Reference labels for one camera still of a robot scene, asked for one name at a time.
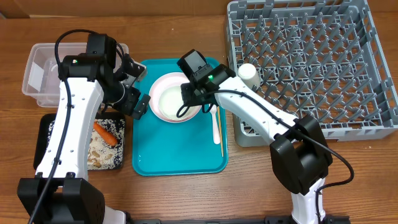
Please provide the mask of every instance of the white liquid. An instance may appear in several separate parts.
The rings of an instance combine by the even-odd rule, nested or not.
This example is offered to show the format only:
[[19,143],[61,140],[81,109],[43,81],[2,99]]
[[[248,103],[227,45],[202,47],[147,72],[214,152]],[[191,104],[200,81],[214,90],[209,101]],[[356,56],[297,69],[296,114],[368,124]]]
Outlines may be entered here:
[[182,118],[177,117],[177,111],[183,105],[181,87],[173,86],[165,90],[159,98],[159,109],[160,112],[168,119],[174,121],[180,121],[189,117],[194,108],[190,108],[188,112],[182,116]]

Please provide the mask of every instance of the gray dish rack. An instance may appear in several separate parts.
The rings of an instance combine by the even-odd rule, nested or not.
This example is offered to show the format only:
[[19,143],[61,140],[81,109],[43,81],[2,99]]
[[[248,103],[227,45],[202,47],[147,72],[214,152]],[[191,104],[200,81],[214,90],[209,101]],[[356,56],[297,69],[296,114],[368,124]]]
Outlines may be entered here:
[[[228,4],[229,67],[256,66],[257,93],[316,118],[327,139],[381,139],[398,129],[397,93],[366,0],[266,0]],[[264,146],[233,116],[240,146]]]

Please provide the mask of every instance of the blue plastic tray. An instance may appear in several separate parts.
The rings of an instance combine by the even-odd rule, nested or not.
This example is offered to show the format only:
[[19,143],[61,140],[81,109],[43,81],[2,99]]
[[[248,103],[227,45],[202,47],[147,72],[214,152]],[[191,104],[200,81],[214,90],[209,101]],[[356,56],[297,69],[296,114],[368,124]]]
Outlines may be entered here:
[[[214,67],[219,63],[213,58],[207,62]],[[146,60],[148,74],[136,83],[142,93],[148,94],[152,84],[162,75],[181,72],[178,59]],[[148,108],[148,112],[134,121],[132,132],[132,166],[143,176],[210,174],[221,172],[228,163],[225,110],[220,108],[221,145],[214,144],[211,114],[201,111],[186,122],[172,124],[162,121]]]

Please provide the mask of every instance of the chopstick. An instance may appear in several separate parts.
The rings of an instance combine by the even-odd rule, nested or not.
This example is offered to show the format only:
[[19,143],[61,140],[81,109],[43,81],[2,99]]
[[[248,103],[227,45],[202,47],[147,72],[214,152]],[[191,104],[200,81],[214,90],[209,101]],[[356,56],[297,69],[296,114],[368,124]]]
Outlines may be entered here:
[[223,134],[221,132],[221,115],[220,115],[220,107],[219,106],[217,106],[217,115],[218,115],[218,130],[220,132],[221,156],[224,157]]

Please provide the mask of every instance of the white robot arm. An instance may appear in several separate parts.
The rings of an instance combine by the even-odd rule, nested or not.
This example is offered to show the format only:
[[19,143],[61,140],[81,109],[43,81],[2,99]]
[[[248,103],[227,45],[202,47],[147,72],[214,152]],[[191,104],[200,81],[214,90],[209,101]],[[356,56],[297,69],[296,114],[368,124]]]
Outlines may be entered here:
[[[88,183],[87,157],[101,103],[136,119],[147,111],[150,97],[140,100],[140,91],[132,87],[134,80],[146,74],[146,67],[124,54],[120,46],[122,53],[116,50],[117,42],[106,34],[71,30],[61,37],[72,32],[90,33],[86,53],[68,55],[58,64],[63,82],[51,139],[35,178],[21,179],[17,194],[31,216],[29,223],[132,223],[128,213],[107,207],[104,195]],[[113,73],[116,52],[122,65]],[[61,141],[64,126],[67,131]]]
[[[291,191],[293,220],[298,224],[318,224],[315,191],[325,182],[328,166],[332,162],[331,155],[305,141],[295,149],[292,142],[301,139],[297,139],[294,132],[281,125],[270,113],[288,126],[299,129],[313,139],[318,138],[319,142],[327,146],[316,120],[310,116],[298,119],[276,108],[253,92],[225,65],[211,68],[196,50],[184,55],[177,64],[190,80],[190,83],[181,86],[184,106],[217,104],[253,127],[270,145],[275,175]],[[318,199],[320,220],[323,220],[325,211],[322,196],[319,195]]]

